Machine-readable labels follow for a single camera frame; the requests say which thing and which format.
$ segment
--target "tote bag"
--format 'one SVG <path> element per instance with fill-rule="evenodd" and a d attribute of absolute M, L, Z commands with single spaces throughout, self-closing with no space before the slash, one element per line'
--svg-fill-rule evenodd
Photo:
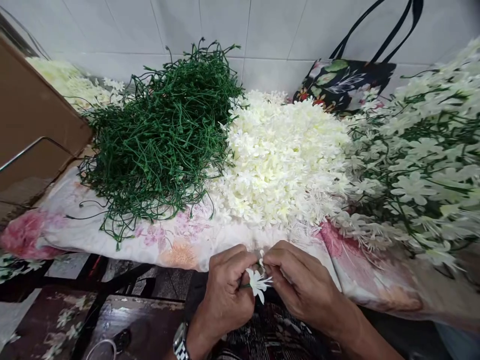
<path fill-rule="evenodd" d="M 322 105 L 327 112 L 348 111 L 349 113 L 354 113 L 355 110 L 360 108 L 360 99 L 364 91 L 370 88 L 378 88 L 378 93 L 381 93 L 385 89 L 397 67 L 396 64 L 389 61 L 417 26 L 422 15 L 424 0 L 408 1 L 400 20 L 371 61 L 342 59 L 347 42 L 354 30 L 384 1 L 378 0 L 363 13 L 356 23 L 353 24 L 345 38 L 338 44 L 330 59 L 315 61 L 308 75 L 303 80 L 300 89 L 293 95 L 294 102 L 312 97 L 313 104 Z M 382 62 L 377 62 L 399 32 L 410 11 L 413 15 L 410 31 Z"/>

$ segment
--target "pink floral cloth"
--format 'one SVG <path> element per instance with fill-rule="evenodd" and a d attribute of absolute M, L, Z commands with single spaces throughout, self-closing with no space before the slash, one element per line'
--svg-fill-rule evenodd
<path fill-rule="evenodd" d="M 38 246 L 44 228 L 61 229 L 66 219 L 61 214 L 51 214 L 40 209 L 29 210 L 12 220 L 0 236 L 0 247 L 21 259 L 53 259 L 65 254 L 51 246 Z"/>
<path fill-rule="evenodd" d="M 222 225 L 215 218 L 209 220 L 210 208 L 197 204 L 172 220 L 140 221 L 128 234 L 132 238 L 117 248 L 115 240 L 99 230 L 103 216 L 95 215 L 104 209 L 97 202 L 84 202 L 88 200 L 105 203 L 79 183 L 76 168 L 70 169 L 38 209 L 10 222 L 0 246 L 23 259 L 51 259 L 69 250 L 204 272 L 212 255 L 236 244 L 245 244 L 250 251 L 267 250 L 288 238 L 275 227 Z M 318 258 L 337 287 L 358 304 L 480 332 L 480 295 L 462 278 L 450 280 L 397 250 L 366 257 L 357 243 L 339 236 L 329 223 L 322 224 L 315 238 L 290 241 Z"/>

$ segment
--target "black bag handle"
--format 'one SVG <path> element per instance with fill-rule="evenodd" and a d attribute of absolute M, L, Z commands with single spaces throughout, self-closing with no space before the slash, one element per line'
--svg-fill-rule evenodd
<path fill-rule="evenodd" d="M 348 34 L 343 38 L 343 40 L 338 44 L 336 49 L 333 51 L 333 53 L 330 55 L 330 59 L 340 59 L 343 54 L 345 47 L 347 46 L 347 42 L 352 35 L 352 33 L 355 31 L 355 29 L 360 25 L 360 23 L 373 11 L 375 8 L 377 8 L 381 3 L 383 3 L 385 0 L 377 0 L 372 6 L 370 6 L 361 16 L 360 18 L 353 24 L 351 27 L 350 31 Z M 377 51 L 375 56 L 372 58 L 370 61 L 371 63 L 375 63 L 379 57 L 382 55 L 382 53 L 385 51 L 385 49 L 390 45 L 394 37 L 397 35 L 399 32 L 400 28 L 405 22 L 405 19 L 407 18 L 410 9 L 412 9 L 412 15 L 413 15 L 413 20 L 411 23 L 411 29 L 408 32 L 408 34 L 405 36 L 405 38 L 401 41 L 401 43 L 382 61 L 383 63 L 388 63 L 390 59 L 395 55 L 395 53 L 402 47 L 405 41 L 409 38 L 409 36 L 412 34 L 414 31 L 415 27 L 419 23 L 420 17 L 422 15 L 422 11 L 424 8 L 424 0 L 408 0 L 408 3 L 405 7 L 405 10 L 403 11 L 403 14 L 400 17 L 400 20 L 396 23 L 395 27 L 391 31 L 391 33 L 388 35 L 386 40 L 383 42 L 381 45 L 380 49 Z"/>

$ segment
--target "metal rod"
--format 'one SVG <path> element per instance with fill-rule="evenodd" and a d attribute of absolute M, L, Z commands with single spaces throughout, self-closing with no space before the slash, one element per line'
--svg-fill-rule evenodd
<path fill-rule="evenodd" d="M 47 137 L 47 136 L 42 136 L 42 137 L 39 137 L 37 140 L 35 140 L 34 142 L 32 142 L 30 145 L 28 145 L 26 148 L 24 148 L 22 151 L 20 151 L 17 155 L 15 155 L 14 157 L 12 157 L 9 161 L 7 161 L 5 164 L 2 165 L 2 167 L 0 167 L 0 172 L 2 172 L 3 170 L 5 170 L 8 166 L 10 166 L 12 163 L 14 163 L 19 157 L 21 157 L 23 154 L 25 154 L 28 150 L 30 150 L 31 148 L 33 148 L 35 145 L 37 145 L 40 141 L 42 141 L 43 139 L 45 140 L 48 140 L 49 142 L 55 144 L 56 146 L 58 146 L 59 148 L 61 148 L 63 151 L 65 151 L 66 153 L 68 153 L 70 156 L 72 157 L 75 157 L 74 154 L 72 154 L 67 148 L 65 148 L 63 145 L 60 145 L 58 142 L 56 142 L 55 140 Z"/>

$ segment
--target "wire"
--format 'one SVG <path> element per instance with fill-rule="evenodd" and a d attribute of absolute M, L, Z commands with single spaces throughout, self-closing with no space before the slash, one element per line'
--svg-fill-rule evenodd
<path fill-rule="evenodd" d="M 222 174 L 230 165 L 224 129 L 233 121 L 232 99 L 245 91 L 226 54 L 238 47 L 193 44 L 164 70 L 145 67 L 143 75 L 132 75 L 134 92 L 120 105 L 94 105 L 84 114 L 96 155 L 84 158 L 79 176 L 106 199 L 100 229 L 117 248 L 132 237 L 137 220 L 172 219 L 199 203 L 207 193 L 207 167 Z"/>
<path fill-rule="evenodd" d="M 30 38 L 30 41 L 32 42 L 32 44 L 36 47 L 37 51 L 40 53 L 40 55 L 42 55 L 45 59 L 47 60 L 51 60 L 50 57 L 48 56 L 47 52 L 45 51 L 45 49 L 42 47 L 42 45 L 40 45 L 40 43 L 37 41 L 37 39 L 30 33 L 30 31 L 28 31 L 28 29 L 22 25 L 22 23 L 20 21 L 17 20 L 17 18 L 15 16 L 13 16 L 7 9 L 5 9 L 2 5 L 0 5 L 0 9 L 2 9 L 8 16 L 10 16 L 13 21 L 15 21 L 18 26 L 24 31 L 26 32 L 27 36 Z"/>

